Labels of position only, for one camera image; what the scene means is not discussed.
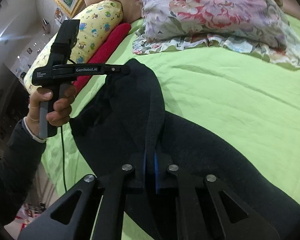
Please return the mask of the person's left hand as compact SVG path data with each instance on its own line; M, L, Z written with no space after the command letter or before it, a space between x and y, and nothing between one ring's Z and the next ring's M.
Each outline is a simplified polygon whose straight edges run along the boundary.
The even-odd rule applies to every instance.
M57 133L70 120L71 104L75 100L76 87L62 85L64 89L61 98L47 88L38 88L30 96L29 112L24 119L31 135L44 140Z

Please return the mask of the left forearm dark sleeve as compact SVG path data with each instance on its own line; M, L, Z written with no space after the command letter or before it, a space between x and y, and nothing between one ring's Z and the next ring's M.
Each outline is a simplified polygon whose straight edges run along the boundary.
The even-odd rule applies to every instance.
M25 202L46 148L20 120L0 161L0 225L12 222Z

